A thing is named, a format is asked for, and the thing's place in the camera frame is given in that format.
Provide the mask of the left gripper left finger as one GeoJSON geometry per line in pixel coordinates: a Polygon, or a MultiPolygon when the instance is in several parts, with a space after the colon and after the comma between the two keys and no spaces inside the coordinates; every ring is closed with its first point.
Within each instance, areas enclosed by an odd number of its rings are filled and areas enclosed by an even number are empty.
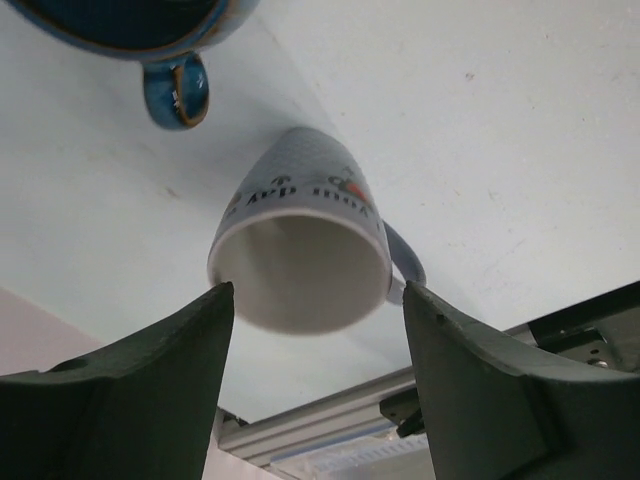
{"type": "Polygon", "coordinates": [[[234,324],[222,283],[45,372],[1,379],[5,479],[202,477],[234,324]]]}

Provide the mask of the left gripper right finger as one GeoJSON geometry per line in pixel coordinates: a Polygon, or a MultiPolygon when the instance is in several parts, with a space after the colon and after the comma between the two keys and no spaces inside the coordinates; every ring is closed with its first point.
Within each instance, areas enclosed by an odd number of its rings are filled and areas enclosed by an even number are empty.
{"type": "Polygon", "coordinates": [[[527,345],[416,283],[404,321],[439,479],[635,479],[639,377],[527,345]]]}

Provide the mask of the small blue-grey cup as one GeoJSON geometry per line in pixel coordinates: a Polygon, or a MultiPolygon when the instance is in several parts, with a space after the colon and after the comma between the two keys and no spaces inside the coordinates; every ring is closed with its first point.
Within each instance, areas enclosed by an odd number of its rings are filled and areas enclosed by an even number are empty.
{"type": "Polygon", "coordinates": [[[353,155],[312,128],[285,132],[231,198],[208,255],[212,285],[234,287],[257,328],[321,335],[399,305],[426,283],[417,254],[381,216],[353,155]]]}

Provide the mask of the blue mug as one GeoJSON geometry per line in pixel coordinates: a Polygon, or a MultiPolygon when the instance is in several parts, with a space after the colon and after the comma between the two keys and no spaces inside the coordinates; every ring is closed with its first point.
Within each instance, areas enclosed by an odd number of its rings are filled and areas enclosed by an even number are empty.
{"type": "Polygon", "coordinates": [[[199,52],[242,26],[257,1],[40,0],[8,3],[25,20],[80,50],[142,67],[151,119],[166,130],[199,125],[210,104],[199,52]]]}

